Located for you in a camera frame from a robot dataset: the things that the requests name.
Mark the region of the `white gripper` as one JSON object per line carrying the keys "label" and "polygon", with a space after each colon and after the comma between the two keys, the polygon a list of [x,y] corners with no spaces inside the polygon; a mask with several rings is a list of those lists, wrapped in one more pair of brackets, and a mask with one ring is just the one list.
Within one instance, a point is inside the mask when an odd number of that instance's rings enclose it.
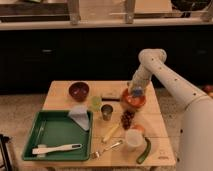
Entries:
{"label": "white gripper", "polygon": [[145,68],[139,68],[134,73],[129,83],[128,92],[133,97],[141,97],[151,80],[151,73]]}

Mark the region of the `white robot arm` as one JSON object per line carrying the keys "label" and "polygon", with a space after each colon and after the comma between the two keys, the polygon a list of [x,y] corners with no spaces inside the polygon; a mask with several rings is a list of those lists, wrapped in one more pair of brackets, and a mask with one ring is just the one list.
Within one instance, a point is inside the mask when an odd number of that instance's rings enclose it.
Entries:
{"label": "white robot arm", "polygon": [[144,49],[138,58],[129,93],[143,95],[155,76],[184,109],[176,171],[213,171],[213,99],[167,67],[163,49]]}

